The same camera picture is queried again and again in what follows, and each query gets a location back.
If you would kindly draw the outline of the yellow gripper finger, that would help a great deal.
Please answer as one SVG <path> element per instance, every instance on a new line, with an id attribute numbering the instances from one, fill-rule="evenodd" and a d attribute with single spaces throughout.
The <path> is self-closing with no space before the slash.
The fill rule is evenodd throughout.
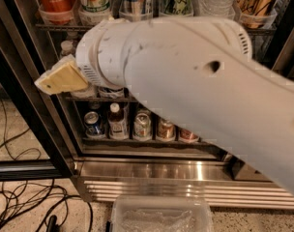
<path id="1" fill-rule="evenodd" d="M 88 80 L 70 54 L 61 58 L 49 71 L 44 72 L 35 81 L 35 85 L 48 95 L 56 95 L 86 89 Z"/>

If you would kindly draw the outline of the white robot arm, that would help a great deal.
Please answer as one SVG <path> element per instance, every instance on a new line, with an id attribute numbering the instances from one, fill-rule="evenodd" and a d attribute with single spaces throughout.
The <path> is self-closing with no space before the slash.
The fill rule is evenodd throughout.
<path id="1" fill-rule="evenodd" d="M 35 82 L 48 95 L 126 88 L 146 108 L 240 158 L 294 195 L 294 81 L 251 58 L 237 22 L 104 20 Z"/>

